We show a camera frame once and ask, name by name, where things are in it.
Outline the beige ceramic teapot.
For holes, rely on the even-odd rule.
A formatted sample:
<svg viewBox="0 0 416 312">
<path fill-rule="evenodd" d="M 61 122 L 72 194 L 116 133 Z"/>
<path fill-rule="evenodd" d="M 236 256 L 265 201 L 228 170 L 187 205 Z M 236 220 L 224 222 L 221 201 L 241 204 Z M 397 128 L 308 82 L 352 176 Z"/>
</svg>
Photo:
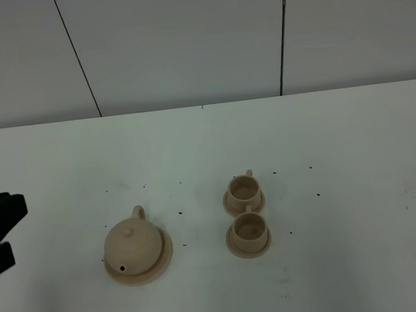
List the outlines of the beige ceramic teapot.
<svg viewBox="0 0 416 312">
<path fill-rule="evenodd" d="M 135 206 L 131 215 L 131 218 L 117 223 L 108 232 L 104 256 L 114 271 L 136 276 L 150 270 L 157 263 L 163 240 L 158 228 L 146 220 L 142 206 Z"/>
</svg>

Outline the beige round teapot tray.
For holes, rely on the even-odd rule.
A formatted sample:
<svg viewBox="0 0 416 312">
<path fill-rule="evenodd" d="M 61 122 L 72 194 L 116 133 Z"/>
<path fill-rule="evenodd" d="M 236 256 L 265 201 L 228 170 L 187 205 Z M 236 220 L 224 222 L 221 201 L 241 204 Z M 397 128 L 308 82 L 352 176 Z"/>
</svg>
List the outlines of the beige round teapot tray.
<svg viewBox="0 0 416 312">
<path fill-rule="evenodd" d="M 103 265 L 107 271 L 107 274 L 109 277 L 111 277 L 112 280 L 117 281 L 119 284 L 125 286 L 143 286 L 156 280 L 166 271 L 173 255 L 173 243 L 170 236 L 165 231 L 163 231 L 161 228 L 157 228 L 157 230 L 162 237 L 162 251 L 157 262 L 144 273 L 127 275 L 121 273 L 120 271 L 115 271 L 108 265 L 106 259 L 104 258 Z"/>
</svg>

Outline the far beige saucer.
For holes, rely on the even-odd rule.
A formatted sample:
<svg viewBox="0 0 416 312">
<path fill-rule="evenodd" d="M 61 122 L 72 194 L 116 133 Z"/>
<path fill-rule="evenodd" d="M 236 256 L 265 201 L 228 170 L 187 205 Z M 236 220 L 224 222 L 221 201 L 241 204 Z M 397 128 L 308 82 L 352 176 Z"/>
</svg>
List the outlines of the far beige saucer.
<svg viewBox="0 0 416 312">
<path fill-rule="evenodd" d="M 223 207 L 224 207 L 224 209 L 226 210 L 227 213 L 229 213 L 233 217 L 245 213 L 245 209 L 242 212 L 241 211 L 238 211 L 236 208 L 233 209 L 229 205 L 229 203 L 227 203 L 227 197 L 228 197 L 228 192 L 225 192 L 224 193 L 224 196 L 222 198 L 222 201 L 223 201 Z M 265 196 L 264 196 L 264 193 L 261 192 L 261 202 L 255 208 L 251 208 L 252 212 L 254 212 L 254 213 L 260 213 L 260 212 L 262 212 L 262 210 L 265 207 L 265 204 L 266 204 Z"/>
</svg>

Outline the beige saucer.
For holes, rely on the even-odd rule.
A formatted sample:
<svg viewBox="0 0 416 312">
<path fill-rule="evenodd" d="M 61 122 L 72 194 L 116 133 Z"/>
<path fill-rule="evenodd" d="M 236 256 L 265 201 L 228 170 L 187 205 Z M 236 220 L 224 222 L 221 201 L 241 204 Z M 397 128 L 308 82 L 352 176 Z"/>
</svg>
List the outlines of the beige saucer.
<svg viewBox="0 0 416 312">
<path fill-rule="evenodd" d="M 232 230 L 233 230 L 233 226 L 230 226 L 227 229 L 226 241 L 225 242 L 227 243 L 227 247 L 230 250 L 230 252 L 233 253 L 233 255 L 238 256 L 242 259 L 258 258 L 258 256 L 264 255 L 269 250 L 269 247 L 271 246 L 271 243 L 272 243 L 271 232 L 268 230 L 267 238 L 266 238 L 266 244 L 264 245 L 263 248 L 261 248 L 258 251 L 255 251 L 255 252 L 242 251 L 238 247 L 235 247 L 235 245 L 234 245 L 234 242 L 232 240 L 232 233 L 233 233 Z"/>
<path fill-rule="evenodd" d="M 228 192 L 225 192 L 224 193 L 224 196 L 222 198 L 222 201 L 223 201 L 223 207 L 224 207 L 224 209 L 226 210 L 227 213 L 229 213 L 233 217 L 245 213 L 245 209 L 242 212 L 241 211 L 238 211 L 236 208 L 233 209 L 229 205 L 229 203 L 227 203 L 227 197 L 228 197 Z M 266 204 L 265 196 L 264 196 L 264 193 L 261 192 L 261 202 L 255 208 L 251 208 L 252 212 L 254 212 L 254 213 L 260 213 L 260 212 L 262 212 L 262 210 L 265 207 L 265 204 Z"/>
</svg>

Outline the far beige teacup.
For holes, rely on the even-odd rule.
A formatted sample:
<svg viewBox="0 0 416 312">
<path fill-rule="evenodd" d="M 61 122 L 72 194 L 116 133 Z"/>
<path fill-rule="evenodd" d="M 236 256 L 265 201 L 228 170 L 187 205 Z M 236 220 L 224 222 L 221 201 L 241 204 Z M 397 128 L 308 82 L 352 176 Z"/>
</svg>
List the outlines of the far beige teacup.
<svg viewBox="0 0 416 312">
<path fill-rule="evenodd" d="M 244 175 L 235 176 L 227 187 L 227 203 L 238 211 L 246 209 L 250 204 L 255 208 L 261 202 L 261 192 L 259 181 L 253 177 L 252 170 L 247 170 Z"/>
</svg>

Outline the beige teacup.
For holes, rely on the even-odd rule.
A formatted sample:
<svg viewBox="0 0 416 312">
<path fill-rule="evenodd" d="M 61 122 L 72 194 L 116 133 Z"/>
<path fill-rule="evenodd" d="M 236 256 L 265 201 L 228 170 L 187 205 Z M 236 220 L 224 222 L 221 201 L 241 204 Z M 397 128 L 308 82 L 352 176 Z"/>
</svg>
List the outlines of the beige teacup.
<svg viewBox="0 0 416 312">
<path fill-rule="evenodd" d="M 263 217 L 246 205 L 245 213 L 240 214 L 233 223 L 232 240 L 242 251 L 255 252 L 266 244 L 268 226 Z"/>
<path fill-rule="evenodd" d="M 227 187 L 227 203 L 238 211 L 246 209 L 250 204 L 255 208 L 261 202 L 261 192 L 259 181 L 253 177 L 252 170 L 247 170 L 244 175 L 235 176 Z"/>
</svg>

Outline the near beige saucer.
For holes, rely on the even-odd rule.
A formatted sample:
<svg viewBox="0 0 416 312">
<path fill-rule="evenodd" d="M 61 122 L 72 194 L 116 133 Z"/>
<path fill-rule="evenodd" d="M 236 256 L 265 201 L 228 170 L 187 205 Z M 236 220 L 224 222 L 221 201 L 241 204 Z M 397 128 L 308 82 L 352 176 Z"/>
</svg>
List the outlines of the near beige saucer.
<svg viewBox="0 0 416 312">
<path fill-rule="evenodd" d="M 271 232 L 268 230 L 267 238 L 266 238 L 266 244 L 264 245 L 263 248 L 261 248 L 258 251 L 255 251 L 255 252 L 242 251 L 238 247 L 235 247 L 235 245 L 234 245 L 234 242 L 232 240 L 232 233 L 233 233 L 232 230 L 233 230 L 233 226 L 230 226 L 227 229 L 226 241 L 225 242 L 227 243 L 227 247 L 230 250 L 230 252 L 233 253 L 233 255 L 238 256 L 242 259 L 258 258 L 258 256 L 264 255 L 269 250 L 269 247 L 271 246 L 271 243 L 272 243 Z"/>
</svg>

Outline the near beige teacup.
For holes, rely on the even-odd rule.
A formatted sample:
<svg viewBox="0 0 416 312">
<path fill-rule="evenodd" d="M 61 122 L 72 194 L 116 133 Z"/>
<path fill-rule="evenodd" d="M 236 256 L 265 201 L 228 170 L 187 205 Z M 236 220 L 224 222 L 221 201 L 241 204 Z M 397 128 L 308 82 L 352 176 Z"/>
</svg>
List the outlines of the near beige teacup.
<svg viewBox="0 0 416 312">
<path fill-rule="evenodd" d="M 268 226 L 263 217 L 246 205 L 245 213 L 240 214 L 233 223 L 232 240 L 242 251 L 255 252 L 266 244 Z"/>
</svg>

